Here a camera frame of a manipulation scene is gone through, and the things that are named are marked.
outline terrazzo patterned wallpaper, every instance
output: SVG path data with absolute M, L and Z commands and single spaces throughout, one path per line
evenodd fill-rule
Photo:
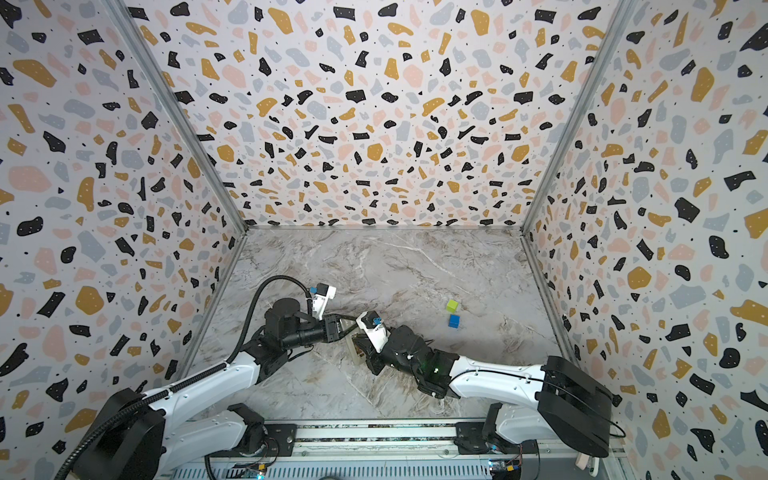
M 513 225 L 615 0 L 130 0 L 246 222 Z
M 0 15 L 0 478 L 45 480 L 173 375 L 237 238 L 101 4 Z
M 638 478 L 768 478 L 766 22 L 638 2 L 531 232 Z

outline marble floor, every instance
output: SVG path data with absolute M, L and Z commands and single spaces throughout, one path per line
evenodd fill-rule
M 432 347 L 473 359 L 532 365 L 560 354 L 516 230 L 251 230 L 192 372 L 229 354 L 253 292 L 276 274 L 335 286 L 329 313 L 376 310 L 386 325 L 407 324 Z M 248 338 L 284 296 L 301 298 L 288 282 L 266 288 Z M 458 329 L 448 326 L 450 299 L 460 304 Z M 267 419 L 485 417 L 492 403 L 433 399 L 411 376 L 374 376 L 353 360 L 344 342 L 320 343 L 201 417 L 237 402 Z

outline side wall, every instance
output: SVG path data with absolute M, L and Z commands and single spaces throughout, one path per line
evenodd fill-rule
M 402 226 L 521 222 L 616 1 L 128 4 L 248 223 Z
M 638 2 L 536 212 L 638 478 L 768 478 L 768 4 Z
M 102 5 L 18 5 L 2 7 L 0 477 L 47 479 L 107 397 L 170 379 L 237 239 Z

